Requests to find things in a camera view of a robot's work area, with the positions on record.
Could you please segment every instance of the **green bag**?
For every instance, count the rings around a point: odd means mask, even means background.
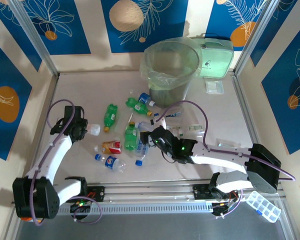
[[[232,42],[215,38],[193,38],[193,40],[201,46],[200,78],[222,79],[234,58]]]

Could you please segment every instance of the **beige circle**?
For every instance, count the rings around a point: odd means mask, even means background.
[[[7,0],[0,0],[0,3],[4,4],[4,5],[8,5]]]
[[[136,30],[144,22],[141,8],[131,0],[117,1],[110,9],[109,17],[114,28],[121,32]]]
[[[216,0],[217,4],[224,4],[225,2],[227,2],[228,0]]]

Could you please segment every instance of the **cable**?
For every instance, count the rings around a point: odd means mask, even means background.
[[[99,220],[102,217],[102,208],[101,208],[100,204],[96,200],[94,200],[94,199],[92,199],[90,197],[87,197],[87,196],[73,196],[69,200],[74,200],[74,199],[85,199],[85,200],[91,201],[91,202],[95,203],[98,206],[99,210],[100,210],[100,215],[99,215],[99,217],[98,217],[97,220],[85,222],[85,221],[81,221],[81,220],[76,219],[76,214],[80,210],[80,208],[78,208],[73,213],[73,218],[75,219],[75,222],[78,222],[78,223],[81,223],[81,224],[87,224],[87,225],[96,224],[97,222],[99,222]]]
[[[48,119],[49,119],[49,114],[50,114],[50,111],[51,109],[53,108],[54,105],[60,103],[60,102],[68,102],[71,104],[72,106],[72,114],[68,120],[68,122],[65,124],[65,126],[63,127],[63,129],[61,130],[61,132],[59,133],[59,135],[54,139],[54,141],[52,142],[52,145],[49,146],[49,148],[47,149],[47,151],[44,153],[41,161],[39,162],[38,164],[38,169],[34,172],[33,174],[33,177],[32,177],[32,180],[31,180],[31,185],[30,185],[30,190],[29,190],[29,206],[30,206],[30,213],[31,213],[31,217],[33,219],[33,222],[34,224],[39,227],[43,224],[44,222],[44,219],[41,221],[41,222],[38,222],[37,218],[36,218],[36,213],[35,213],[35,207],[34,207],[34,189],[35,189],[35,181],[36,181],[36,178],[37,178],[37,175],[38,173],[40,172],[41,170],[41,167],[42,165],[44,164],[48,154],[50,153],[51,149],[55,146],[56,142],[61,138],[62,134],[65,132],[65,130],[67,129],[67,127],[69,126],[69,124],[71,123],[72,119],[74,118],[75,116],[75,105],[67,100],[67,99],[61,99],[61,100],[58,100],[56,102],[54,102],[48,109],[48,113],[47,113],[47,122]]]
[[[208,132],[208,117],[207,117],[205,111],[198,104],[196,104],[195,102],[189,101],[189,100],[182,100],[182,101],[177,101],[177,102],[171,104],[169,107],[167,107],[165,109],[163,114],[156,120],[156,122],[159,122],[166,115],[167,111],[170,108],[174,107],[175,105],[181,104],[181,103],[189,103],[189,104],[195,105],[201,111],[201,113],[203,114],[204,120],[205,120],[205,131],[204,131],[204,134],[203,134],[203,146],[208,150],[209,148],[208,148],[208,145],[206,143],[206,137],[207,137],[207,132]],[[236,155],[236,156],[239,155],[239,152],[218,150],[218,149],[212,149],[212,148],[210,149],[210,151],[216,152],[216,153],[222,153],[222,154],[231,154],[231,155]],[[275,170],[277,170],[277,171],[279,171],[279,172],[281,172],[281,173],[283,173],[283,174],[285,174],[289,177],[289,178],[279,178],[279,180],[286,180],[286,181],[295,181],[296,180],[296,178],[292,174],[288,173],[285,170],[282,170],[280,167],[277,167],[274,164],[269,163],[269,162],[267,162],[267,161],[265,161],[265,160],[263,160],[259,157],[251,156],[251,155],[244,154],[244,153],[242,154],[242,156],[250,158],[250,159],[254,159],[254,160],[256,160],[256,161],[258,161],[262,164],[265,164],[268,167],[271,167],[271,168],[273,168],[273,169],[275,169]]]
[[[165,155],[164,155],[164,152],[161,151],[161,154],[162,154],[162,157],[164,158],[164,160],[166,160],[168,163],[170,164],[174,164],[176,161],[168,161],[166,158],[165,158]]]
[[[215,218],[224,218],[225,216],[227,216],[228,214],[230,214],[230,213],[232,213],[234,210],[236,210],[236,208],[239,206],[239,204],[241,203],[241,200],[242,200],[242,197],[243,197],[243,195],[244,195],[244,191],[241,189],[240,190],[241,191],[241,195],[240,195],[240,197],[239,197],[239,200],[238,200],[238,203],[234,206],[234,208],[233,209],[231,209],[230,211],[228,211],[227,213],[225,213],[225,214],[223,214],[223,215],[221,215],[221,216],[216,216]]]

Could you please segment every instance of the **plastic storage box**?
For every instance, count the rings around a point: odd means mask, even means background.
[[[250,194],[246,203],[271,223],[275,223],[280,216],[281,209],[277,208],[257,191],[253,191]]]

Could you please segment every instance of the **purple cable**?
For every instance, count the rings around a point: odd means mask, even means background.
[[[98,217],[97,220],[94,220],[94,221],[88,221],[88,222],[76,220],[76,222],[81,223],[81,224],[88,224],[88,225],[96,224],[97,222],[99,222],[99,220],[100,220],[101,217],[102,217],[102,208],[101,208],[100,204],[99,204],[96,200],[94,200],[94,199],[92,199],[92,198],[90,198],[90,197],[87,197],[87,196],[73,196],[73,197],[71,197],[69,200],[73,200],[73,199],[85,199],[85,200],[91,201],[91,202],[95,203],[95,204],[98,206],[99,210],[100,210],[100,215],[99,215],[99,217]],[[80,210],[80,208],[78,208],[77,210],[74,211],[74,213],[73,213],[73,218],[74,218],[74,219],[76,219],[76,214],[77,214],[77,212],[78,212],[79,210]]]
[[[34,175],[32,177],[31,180],[31,185],[30,185],[30,191],[29,191],[29,205],[30,205],[30,213],[31,213],[31,217],[33,219],[34,224],[39,227],[43,224],[44,220],[42,220],[41,222],[38,222],[37,218],[36,218],[36,213],[35,213],[35,208],[34,208],[34,189],[35,189],[35,181],[37,178],[38,173],[40,172],[40,169],[42,167],[42,165],[44,164],[49,152],[51,151],[51,149],[55,146],[56,142],[61,138],[62,134],[65,132],[65,130],[67,129],[67,127],[69,126],[69,124],[71,123],[72,119],[75,116],[75,105],[67,100],[67,99],[61,99],[58,100],[56,102],[54,102],[48,109],[48,113],[47,113],[47,119],[49,118],[49,114],[51,109],[53,108],[54,105],[60,103],[60,102],[68,102],[71,104],[72,106],[72,114],[71,117],[69,118],[68,122],[65,124],[64,128],[61,130],[61,132],[59,133],[59,135],[55,138],[55,140],[52,142],[52,146],[49,146],[49,148],[47,149],[47,151],[44,153],[41,161],[38,164],[38,169],[34,172]]]
[[[208,132],[208,117],[207,117],[205,111],[198,104],[196,104],[195,102],[189,101],[189,100],[182,100],[182,101],[177,101],[177,102],[171,104],[169,107],[166,108],[166,110],[156,120],[156,122],[159,122],[166,115],[167,111],[170,108],[174,107],[175,105],[181,104],[181,103],[189,103],[189,104],[195,105],[201,111],[201,113],[203,114],[204,119],[205,119],[205,131],[204,131],[204,134],[203,134],[203,146],[206,149],[208,149],[208,145],[206,144],[206,137],[207,137],[207,132]],[[216,153],[222,153],[222,154],[239,155],[238,152],[232,152],[232,151],[226,151],[226,150],[210,149],[210,151],[216,152]],[[256,160],[256,161],[258,161],[262,164],[265,164],[265,165],[267,165],[267,166],[269,166],[269,167],[271,167],[271,168],[273,168],[273,169],[275,169],[275,170],[277,170],[277,171],[279,171],[279,172],[281,172],[281,173],[283,173],[283,174],[285,174],[289,177],[289,178],[279,178],[279,180],[287,180],[287,181],[295,181],[296,180],[296,178],[292,174],[288,173],[285,170],[282,170],[280,167],[277,167],[277,166],[275,166],[275,165],[273,165],[273,164],[271,164],[271,163],[269,163],[269,162],[267,162],[267,161],[265,161],[265,160],[263,160],[259,157],[251,156],[251,155],[248,155],[248,154],[242,154],[242,156],[250,158],[250,159],[254,159],[254,160]]]
[[[224,218],[225,216],[227,216],[228,214],[232,213],[234,210],[236,210],[236,208],[239,206],[239,204],[241,203],[242,197],[244,195],[244,191],[242,189],[241,190],[241,195],[239,197],[238,203],[234,206],[233,209],[231,209],[230,211],[228,211],[227,213],[223,214],[222,216],[217,216],[216,218]]]

